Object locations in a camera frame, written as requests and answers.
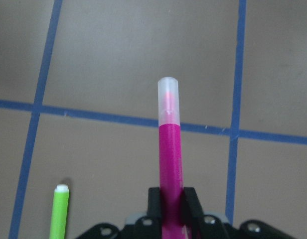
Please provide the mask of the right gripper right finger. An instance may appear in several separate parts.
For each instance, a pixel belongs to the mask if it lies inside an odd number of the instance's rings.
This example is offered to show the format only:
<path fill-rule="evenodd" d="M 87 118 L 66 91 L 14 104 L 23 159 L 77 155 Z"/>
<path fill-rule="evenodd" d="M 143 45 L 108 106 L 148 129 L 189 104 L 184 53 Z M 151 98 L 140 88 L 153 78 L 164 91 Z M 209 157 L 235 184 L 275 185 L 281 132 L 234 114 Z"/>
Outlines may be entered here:
<path fill-rule="evenodd" d="M 181 221 L 189 239 L 228 239 L 225 216 L 204 211 L 196 190 L 185 187 L 181 196 Z"/>

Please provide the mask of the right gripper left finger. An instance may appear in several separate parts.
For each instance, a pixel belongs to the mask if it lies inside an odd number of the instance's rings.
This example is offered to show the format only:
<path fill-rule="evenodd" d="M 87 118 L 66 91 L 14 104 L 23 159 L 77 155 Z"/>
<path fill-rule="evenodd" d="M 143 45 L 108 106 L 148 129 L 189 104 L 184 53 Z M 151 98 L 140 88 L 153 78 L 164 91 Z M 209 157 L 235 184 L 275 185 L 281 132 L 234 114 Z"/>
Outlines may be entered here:
<path fill-rule="evenodd" d="M 135 239 L 162 238 L 162 212 L 159 187 L 149 188 L 147 212 L 136 220 L 133 236 Z"/>

